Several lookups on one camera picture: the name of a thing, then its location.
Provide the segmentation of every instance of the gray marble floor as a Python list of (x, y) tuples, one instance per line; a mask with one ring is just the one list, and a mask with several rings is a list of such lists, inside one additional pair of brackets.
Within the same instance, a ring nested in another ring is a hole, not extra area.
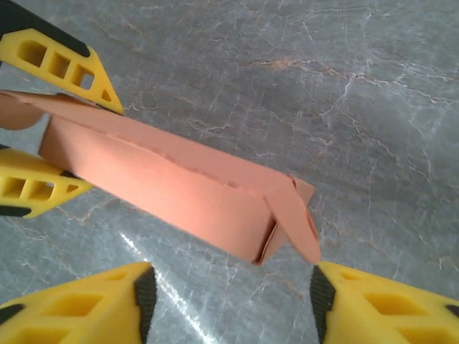
[[(18, 2), (98, 51), (129, 117), (315, 185), (324, 259), (459, 297), (457, 1)], [(99, 190), (0, 227), (0, 302), (146, 259), (149, 343), (317, 343), (288, 245), (253, 267)]]

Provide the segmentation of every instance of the cardboard flap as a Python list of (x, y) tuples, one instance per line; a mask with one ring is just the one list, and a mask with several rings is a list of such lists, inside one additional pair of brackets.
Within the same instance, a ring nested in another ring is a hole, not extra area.
[[(0, 123), (5, 122), (5, 128), (24, 127), (32, 123), (32, 118), (35, 120), (38, 114), (49, 113), (52, 117), (122, 141), (134, 149), (157, 154), (200, 178), (206, 177), (263, 200), (293, 247), (310, 262), (320, 259), (317, 234), (311, 226), (305, 205), (313, 187), (303, 181), (301, 189), (297, 190), (295, 181), (281, 172), (67, 96), (3, 91), (0, 92), (0, 102), (0, 105), (8, 103), (9, 107), (0, 111)], [(14, 113), (15, 117), (12, 118), (9, 113)], [(93, 182), (88, 176), (84, 178)]]

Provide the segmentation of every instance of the marble surface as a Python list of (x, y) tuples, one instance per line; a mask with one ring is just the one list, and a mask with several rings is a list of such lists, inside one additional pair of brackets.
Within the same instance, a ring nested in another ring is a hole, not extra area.
[[(324, 259), (458, 298), (456, 1), (18, 2), (96, 49), (129, 117), (312, 183)], [(253, 267), (97, 189), (0, 227), (0, 302), (148, 260), (149, 343), (317, 343), (288, 244)]]

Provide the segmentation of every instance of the orange paper box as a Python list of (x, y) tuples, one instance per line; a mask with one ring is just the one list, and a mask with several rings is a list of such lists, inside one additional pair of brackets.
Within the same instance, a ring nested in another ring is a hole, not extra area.
[(313, 187), (66, 95), (0, 92), (0, 126), (51, 115), (39, 154), (60, 168), (253, 264), (287, 240), (320, 259)]

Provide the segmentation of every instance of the folded cardboard box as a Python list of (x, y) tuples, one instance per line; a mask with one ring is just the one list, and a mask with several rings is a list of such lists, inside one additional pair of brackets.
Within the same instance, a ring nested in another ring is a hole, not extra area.
[(253, 264), (287, 240), (320, 259), (302, 180), (66, 95), (0, 92), (0, 126), (50, 114), (39, 154), (140, 209)]

